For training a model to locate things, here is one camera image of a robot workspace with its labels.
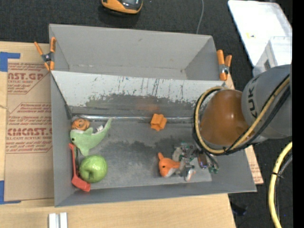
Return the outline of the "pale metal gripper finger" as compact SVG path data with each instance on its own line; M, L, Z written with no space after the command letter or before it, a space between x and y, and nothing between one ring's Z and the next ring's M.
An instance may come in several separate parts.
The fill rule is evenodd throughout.
M183 170L181 171L181 177L183 177L186 182L189 182L195 173L195 166L186 164Z
M176 162L190 162L190 146L180 145L174 147L174 152L172 154L172 159Z

